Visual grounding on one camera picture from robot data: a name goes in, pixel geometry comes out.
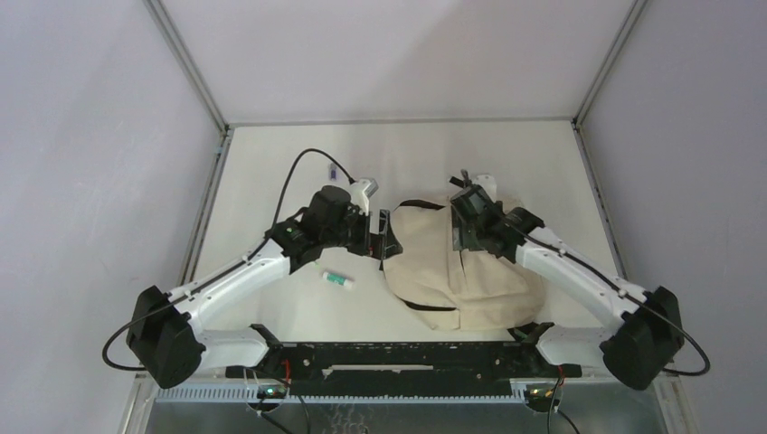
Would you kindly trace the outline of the beige canvas backpack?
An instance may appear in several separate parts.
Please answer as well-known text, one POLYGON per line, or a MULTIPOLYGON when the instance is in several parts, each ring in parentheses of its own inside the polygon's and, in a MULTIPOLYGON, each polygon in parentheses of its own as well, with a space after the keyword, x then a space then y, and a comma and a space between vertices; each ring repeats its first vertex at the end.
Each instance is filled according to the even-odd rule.
POLYGON ((389 234, 401 252, 383 260, 390 292, 426 326, 439 331, 489 331, 525 326, 544 307, 543 279, 482 250, 454 247, 447 195, 401 202, 389 234))

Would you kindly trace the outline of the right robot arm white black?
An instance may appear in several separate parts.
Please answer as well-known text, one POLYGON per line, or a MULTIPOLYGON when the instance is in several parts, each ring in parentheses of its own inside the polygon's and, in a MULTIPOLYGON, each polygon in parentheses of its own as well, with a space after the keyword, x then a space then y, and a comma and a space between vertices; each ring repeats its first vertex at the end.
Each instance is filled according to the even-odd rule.
POLYGON ((484 251, 534 272, 584 307, 596 327, 550 325, 522 353, 526 370, 545 376, 557 365, 607 370, 623 385, 647 389, 672 362, 685 337, 679 303, 670 290, 647 290, 599 269, 562 241, 544 221, 490 197, 493 177, 452 176, 454 247, 484 251))

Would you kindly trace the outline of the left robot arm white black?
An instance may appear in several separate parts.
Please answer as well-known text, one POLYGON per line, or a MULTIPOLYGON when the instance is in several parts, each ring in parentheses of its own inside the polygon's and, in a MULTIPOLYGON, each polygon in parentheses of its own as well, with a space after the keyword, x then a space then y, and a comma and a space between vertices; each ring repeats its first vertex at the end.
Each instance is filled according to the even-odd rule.
POLYGON ((205 278, 137 297, 127 327, 127 345, 162 389, 171 389, 199 371, 247 366, 262 377, 276 374, 281 350, 249 326, 213 330, 212 322, 249 295, 316 261, 326 249, 384 259, 401 252, 383 246, 370 232, 370 199, 378 184, 360 178, 348 188, 325 185, 308 206, 277 222, 262 241, 205 278))

